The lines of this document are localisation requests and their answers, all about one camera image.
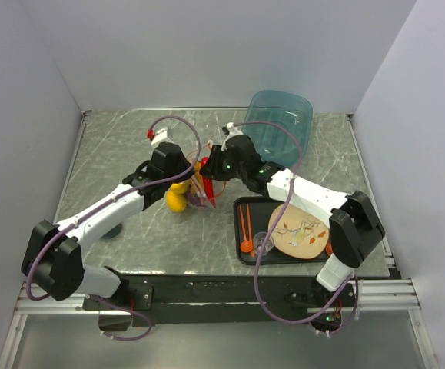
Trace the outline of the red fake chili pepper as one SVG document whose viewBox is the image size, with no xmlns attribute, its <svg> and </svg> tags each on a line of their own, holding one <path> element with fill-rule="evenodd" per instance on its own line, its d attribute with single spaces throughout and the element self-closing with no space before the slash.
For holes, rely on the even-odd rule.
<svg viewBox="0 0 445 369">
<path fill-rule="evenodd" d="M 214 197 L 213 182 L 210 177 L 210 173 L 205 168 L 207 166 L 209 157 L 205 156 L 201 159 L 200 175 L 202 177 L 204 192 L 209 200 Z"/>
</svg>

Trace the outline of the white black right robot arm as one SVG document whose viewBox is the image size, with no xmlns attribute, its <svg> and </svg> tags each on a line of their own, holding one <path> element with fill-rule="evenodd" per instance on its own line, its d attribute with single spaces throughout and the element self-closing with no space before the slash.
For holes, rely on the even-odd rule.
<svg viewBox="0 0 445 369">
<path fill-rule="evenodd" d="M 229 136 L 214 145 L 201 174 L 215 181 L 238 179 L 248 190 L 286 207 L 295 207 L 324 224 L 332 254 L 316 276 L 314 300 L 330 306 L 339 287 L 383 240 L 385 230 L 370 198 L 362 191 L 333 191 L 296 175 L 291 169 L 263 161 L 246 135 Z"/>
</svg>

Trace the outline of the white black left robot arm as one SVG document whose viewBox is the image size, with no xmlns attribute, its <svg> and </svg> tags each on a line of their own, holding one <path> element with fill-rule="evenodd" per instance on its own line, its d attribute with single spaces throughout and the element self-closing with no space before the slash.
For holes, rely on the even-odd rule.
<svg viewBox="0 0 445 369">
<path fill-rule="evenodd" d="M 100 296 L 110 308 L 123 307 L 129 298 L 127 281 L 112 268 L 85 264 L 83 257 L 114 227 L 162 199 L 172 184 L 188 179 L 193 167 L 178 145 L 162 142 L 105 198 L 57 224 L 39 222 L 22 262 L 28 298 L 37 300 L 31 290 L 37 284 L 56 301 L 78 292 Z"/>
</svg>

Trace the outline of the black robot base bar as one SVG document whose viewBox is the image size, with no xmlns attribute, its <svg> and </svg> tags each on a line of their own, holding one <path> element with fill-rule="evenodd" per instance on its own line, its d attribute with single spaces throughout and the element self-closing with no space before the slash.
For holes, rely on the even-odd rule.
<svg viewBox="0 0 445 369">
<path fill-rule="evenodd" d="M 196 274 L 126 274 L 135 310 L 155 324 L 270 321 L 254 292 L 254 277 Z M 273 314 L 299 320 L 332 297 L 313 277 L 261 276 L 261 298 Z"/>
</svg>

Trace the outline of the clear zip top bag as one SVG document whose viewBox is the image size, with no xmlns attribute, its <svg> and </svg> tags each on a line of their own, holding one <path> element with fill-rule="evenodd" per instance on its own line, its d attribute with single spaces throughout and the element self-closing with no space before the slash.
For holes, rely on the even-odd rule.
<svg viewBox="0 0 445 369">
<path fill-rule="evenodd" d="M 189 154 L 187 154 L 186 158 L 189 160 L 189 162 L 194 162 L 194 163 L 196 163 L 197 161 L 201 162 L 201 159 L 203 157 L 205 157 L 205 156 L 208 157 L 208 155 L 210 154 L 210 151 L 212 149 L 212 146 L 213 146 L 213 141 L 208 140 L 207 144 L 201 147 L 201 154 L 198 159 L 195 159 L 195 154 L 196 154 L 195 150 L 193 150 Z M 202 209 L 202 210 L 216 209 L 217 208 L 217 199 L 219 199 L 219 197 L 222 196 L 222 194 L 224 193 L 224 191 L 227 187 L 227 182 L 226 181 L 214 181 L 214 180 L 212 180 L 212 182 L 213 182 L 213 187 L 214 187 L 214 197 L 211 200 L 209 200 L 207 198 L 207 196 L 204 192 L 204 186 L 201 187 L 196 182 L 193 182 L 192 177 L 188 181 L 188 183 L 190 184 L 190 189 L 189 189 L 189 192 L 186 193 L 186 197 L 188 196 L 189 193 L 196 194 L 200 198 L 203 198 L 204 201 L 206 202 L 206 204 L 208 205 L 208 207 L 206 209 Z"/>
</svg>

